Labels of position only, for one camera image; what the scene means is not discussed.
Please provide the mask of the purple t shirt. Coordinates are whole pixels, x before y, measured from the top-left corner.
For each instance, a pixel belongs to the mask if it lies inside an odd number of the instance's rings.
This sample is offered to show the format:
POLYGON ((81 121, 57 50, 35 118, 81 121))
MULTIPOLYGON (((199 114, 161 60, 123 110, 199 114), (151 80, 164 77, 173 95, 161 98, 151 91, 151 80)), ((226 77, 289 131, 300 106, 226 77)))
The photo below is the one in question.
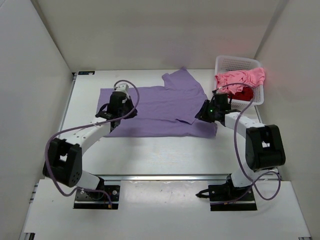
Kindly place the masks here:
POLYGON ((137 115, 124 119, 109 138, 198 137, 211 139, 218 131, 215 123, 195 118, 207 100, 202 86, 185 69, 162 76, 163 86, 130 88, 138 103, 137 115))

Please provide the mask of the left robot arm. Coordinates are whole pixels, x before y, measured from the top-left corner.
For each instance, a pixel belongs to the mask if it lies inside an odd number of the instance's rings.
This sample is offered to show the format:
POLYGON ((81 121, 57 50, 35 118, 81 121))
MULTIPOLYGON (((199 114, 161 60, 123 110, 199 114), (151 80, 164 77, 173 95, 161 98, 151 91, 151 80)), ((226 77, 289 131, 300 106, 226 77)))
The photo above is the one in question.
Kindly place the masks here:
POLYGON ((45 163, 42 173, 55 186, 60 184, 87 191, 93 200, 105 194, 103 179, 83 170, 83 155, 101 138, 117 128, 122 120, 134 118, 137 103, 129 95, 128 80, 119 80, 113 86, 109 102, 104 104, 87 125, 73 127, 54 134, 45 146, 45 163))

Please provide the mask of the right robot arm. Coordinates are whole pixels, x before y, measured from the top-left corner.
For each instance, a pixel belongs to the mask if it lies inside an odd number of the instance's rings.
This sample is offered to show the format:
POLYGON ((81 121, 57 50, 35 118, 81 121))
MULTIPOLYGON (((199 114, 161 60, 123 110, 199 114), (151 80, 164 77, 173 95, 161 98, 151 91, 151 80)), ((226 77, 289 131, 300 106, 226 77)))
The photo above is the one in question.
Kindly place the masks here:
POLYGON ((233 143, 239 169, 230 175, 231 183, 224 193, 230 200, 238 199, 243 188, 250 186, 259 176, 286 162, 286 155, 279 127, 265 125, 232 109, 227 93, 213 92, 205 100, 195 118, 207 123, 219 122, 233 130, 233 143))

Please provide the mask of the red t shirt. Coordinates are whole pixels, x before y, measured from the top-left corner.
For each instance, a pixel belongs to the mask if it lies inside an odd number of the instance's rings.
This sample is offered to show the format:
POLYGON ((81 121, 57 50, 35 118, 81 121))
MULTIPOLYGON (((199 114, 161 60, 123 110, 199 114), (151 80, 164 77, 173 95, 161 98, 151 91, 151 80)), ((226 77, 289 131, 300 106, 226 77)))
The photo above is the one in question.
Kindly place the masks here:
POLYGON ((253 97, 254 97, 254 92, 249 87, 244 87, 242 91, 238 91, 232 95, 232 98, 235 100, 247 101, 247 102, 251 101, 253 97))

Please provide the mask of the white plastic laundry basket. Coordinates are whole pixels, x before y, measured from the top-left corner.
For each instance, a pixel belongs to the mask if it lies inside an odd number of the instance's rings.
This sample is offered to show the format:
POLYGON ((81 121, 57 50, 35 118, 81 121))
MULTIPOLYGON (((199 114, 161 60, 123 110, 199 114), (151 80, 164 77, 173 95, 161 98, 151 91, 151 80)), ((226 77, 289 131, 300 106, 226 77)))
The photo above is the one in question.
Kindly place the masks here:
MULTIPOLYGON (((262 64, 251 58, 219 55, 215 60, 215 72, 214 74, 224 74, 229 71, 238 70, 252 70, 255 68, 261 68, 262 64)), ((264 103, 264 87, 263 85, 257 86, 253 89, 253 103, 252 106, 259 106, 264 103)))

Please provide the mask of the pink t shirt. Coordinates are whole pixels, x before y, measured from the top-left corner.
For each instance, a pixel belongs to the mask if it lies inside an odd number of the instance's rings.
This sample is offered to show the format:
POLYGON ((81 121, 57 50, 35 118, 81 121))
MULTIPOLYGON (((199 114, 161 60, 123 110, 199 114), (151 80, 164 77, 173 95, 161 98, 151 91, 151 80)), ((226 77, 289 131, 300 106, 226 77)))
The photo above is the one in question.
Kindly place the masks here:
POLYGON ((223 93, 233 94, 240 93, 243 88, 256 88, 264 84, 266 79, 263 67, 256 67, 251 70, 235 70, 226 73, 217 73, 215 80, 217 87, 223 93))

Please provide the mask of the dark label sticker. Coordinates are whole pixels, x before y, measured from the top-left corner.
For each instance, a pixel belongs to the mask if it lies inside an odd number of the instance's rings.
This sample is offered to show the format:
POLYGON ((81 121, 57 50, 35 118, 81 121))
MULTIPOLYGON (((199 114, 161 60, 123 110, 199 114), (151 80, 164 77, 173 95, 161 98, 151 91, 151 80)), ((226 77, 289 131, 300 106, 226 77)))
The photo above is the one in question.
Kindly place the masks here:
POLYGON ((91 76, 95 74, 95 71, 79 71, 77 74, 79 76, 91 76))

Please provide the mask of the aluminium rail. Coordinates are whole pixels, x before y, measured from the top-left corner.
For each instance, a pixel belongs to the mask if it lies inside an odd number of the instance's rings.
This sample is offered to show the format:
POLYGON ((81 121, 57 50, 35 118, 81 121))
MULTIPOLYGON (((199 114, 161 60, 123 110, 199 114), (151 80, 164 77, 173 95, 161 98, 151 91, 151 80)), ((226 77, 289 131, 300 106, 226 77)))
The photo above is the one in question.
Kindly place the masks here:
POLYGON ((118 174, 101 175, 106 181, 224 181, 227 174, 118 174))

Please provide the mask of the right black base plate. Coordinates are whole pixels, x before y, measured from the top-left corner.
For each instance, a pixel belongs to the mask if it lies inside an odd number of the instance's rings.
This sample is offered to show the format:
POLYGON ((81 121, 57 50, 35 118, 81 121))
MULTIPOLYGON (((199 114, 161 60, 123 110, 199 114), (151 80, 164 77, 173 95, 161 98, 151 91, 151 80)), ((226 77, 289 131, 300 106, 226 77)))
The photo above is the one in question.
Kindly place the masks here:
POLYGON ((252 189, 236 188, 229 183, 208 185, 207 189, 195 194, 200 199, 209 199, 211 212, 256 211, 257 204, 252 189))

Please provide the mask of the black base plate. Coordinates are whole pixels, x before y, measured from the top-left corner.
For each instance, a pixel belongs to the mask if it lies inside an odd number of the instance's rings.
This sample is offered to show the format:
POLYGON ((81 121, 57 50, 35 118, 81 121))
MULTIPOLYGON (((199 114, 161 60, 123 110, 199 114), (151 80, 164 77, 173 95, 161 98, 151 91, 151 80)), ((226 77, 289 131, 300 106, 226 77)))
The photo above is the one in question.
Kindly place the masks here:
POLYGON ((200 199, 209 199, 211 212, 256 211, 257 204, 252 189, 236 188, 229 183, 208 185, 207 189, 195 194, 200 199))
POLYGON ((77 190, 73 208, 82 210, 117 210, 119 208, 120 190, 120 185, 107 184, 104 186, 104 191, 109 195, 111 203, 109 203, 109 199, 104 193, 77 190))

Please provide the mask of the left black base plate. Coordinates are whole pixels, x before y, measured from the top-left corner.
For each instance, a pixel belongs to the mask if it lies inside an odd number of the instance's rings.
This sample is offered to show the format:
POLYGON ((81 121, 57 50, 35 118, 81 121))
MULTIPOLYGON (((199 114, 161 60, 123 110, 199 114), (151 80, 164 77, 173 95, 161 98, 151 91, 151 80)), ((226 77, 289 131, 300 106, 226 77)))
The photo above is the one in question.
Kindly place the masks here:
POLYGON ((111 203, 109 203, 109 199, 104 193, 77 190, 73 208, 82 210, 117 210, 119 208, 120 190, 120 185, 107 184, 104 186, 104 191, 109 195, 111 203))

